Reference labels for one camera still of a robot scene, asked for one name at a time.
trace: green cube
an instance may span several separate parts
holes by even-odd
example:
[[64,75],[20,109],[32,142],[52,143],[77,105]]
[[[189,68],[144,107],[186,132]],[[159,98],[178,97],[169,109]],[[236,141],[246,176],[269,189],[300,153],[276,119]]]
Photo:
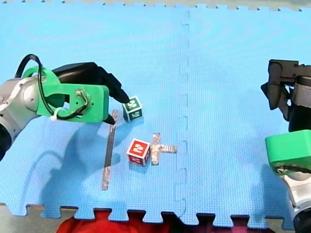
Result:
[[142,117],[142,105],[137,96],[130,98],[128,103],[122,104],[123,117],[126,121],[133,121]]

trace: black cable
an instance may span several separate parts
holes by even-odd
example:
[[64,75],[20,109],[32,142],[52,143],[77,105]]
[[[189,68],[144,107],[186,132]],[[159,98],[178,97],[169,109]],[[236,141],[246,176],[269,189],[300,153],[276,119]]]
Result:
[[[16,71],[16,74],[15,74],[15,79],[17,78],[21,78],[22,75],[23,75],[23,72],[24,72],[24,69],[27,65],[27,63],[30,61],[30,60],[33,60],[35,62],[38,63],[38,86],[39,86],[39,92],[40,92],[40,96],[41,96],[41,99],[43,101],[43,104],[45,106],[45,108],[49,111],[49,113],[53,116],[54,115],[54,111],[52,110],[52,108],[49,106],[47,100],[46,100],[46,97],[44,95],[44,92],[43,92],[43,86],[42,86],[42,63],[40,62],[40,59],[34,55],[34,54],[28,54],[27,56],[25,56],[23,58],[23,60],[20,62],[18,68],[17,68],[17,71]],[[73,113],[71,113],[70,115],[68,116],[56,116],[57,119],[60,119],[60,120],[68,120],[68,119],[71,119],[71,118],[74,118],[78,115],[81,115],[82,114],[82,111],[84,111],[88,105],[88,100],[87,98],[83,95],[83,93],[81,92],[80,93],[80,96],[83,98],[84,100],[84,105],[80,108],[78,108],[76,111],[74,111]]]

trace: green 3d-printed part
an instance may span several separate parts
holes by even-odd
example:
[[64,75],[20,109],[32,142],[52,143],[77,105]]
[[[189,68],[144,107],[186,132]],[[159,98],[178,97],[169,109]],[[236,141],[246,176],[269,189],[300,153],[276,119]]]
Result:
[[270,167],[277,175],[287,175],[296,168],[311,170],[311,130],[270,136],[266,147]]
[[[32,67],[26,70],[24,77],[30,77],[38,72],[38,67]],[[108,117],[109,89],[101,85],[85,85],[60,83],[58,77],[50,70],[43,68],[43,76],[45,80],[42,82],[43,92],[47,98],[47,102],[53,111],[57,107],[64,106],[65,95],[69,95],[69,109],[62,109],[58,112],[58,116],[65,117],[73,113],[76,109],[84,105],[84,101],[77,96],[77,91],[82,91],[88,99],[88,106],[83,111],[83,115],[73,117],[67,121],[97,123],[102,122]],[[50,112],[46,109],[42,98],[39,98],[38,109],[36,112],[40,116],[50,117]]]

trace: silver tape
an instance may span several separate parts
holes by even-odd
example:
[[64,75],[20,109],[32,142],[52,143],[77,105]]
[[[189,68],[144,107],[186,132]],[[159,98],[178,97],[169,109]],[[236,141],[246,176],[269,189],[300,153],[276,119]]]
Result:
[[152,134],[152,142],[150,145],[151,165],[158,165],[160,162],[160,152],[161,152],[160,139],[161,139],[160,133]]
[[158,165],[160,163],[160,153],[177,153],[178,147],[171,145],[164,145],[160,143],[160,133],[152,134],[152,143],[150,145],[151,165]]
[[[118,118],[118,111],[117,110],[112,111],[112,117],[115,120],[115,123],[117,123],[117,118]],[[116,129],[116,125],[110,125],[109,126],[109,136],[108,136],[108,143],[107,143],[106,157],[105,157],[105,164],[104,164],[102,190],[107,190],[108,186],[109,186],[112,149],[113,149],[113,142],[114,142],[114,137],[115,137],[115,129]]]

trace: white symbol on cube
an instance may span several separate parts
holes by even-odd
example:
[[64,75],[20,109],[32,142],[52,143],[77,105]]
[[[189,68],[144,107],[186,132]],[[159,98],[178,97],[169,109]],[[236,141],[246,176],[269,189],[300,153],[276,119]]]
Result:
[[137,107],[137,104],[135,103],[135,100],[131,100],[127,106],[129,106],[130,108],[136,108]]
[[140,159],[138,159],[138,158],[132,157],[132,161],[140,164]]
[[136,143],[134,145],[133,151],[141,154],[143,149],[144,149],[144,147],[142,147],[140,144]]
[[137,117],[139,117],[139,112],[132,113],[132,118],[137,118]]

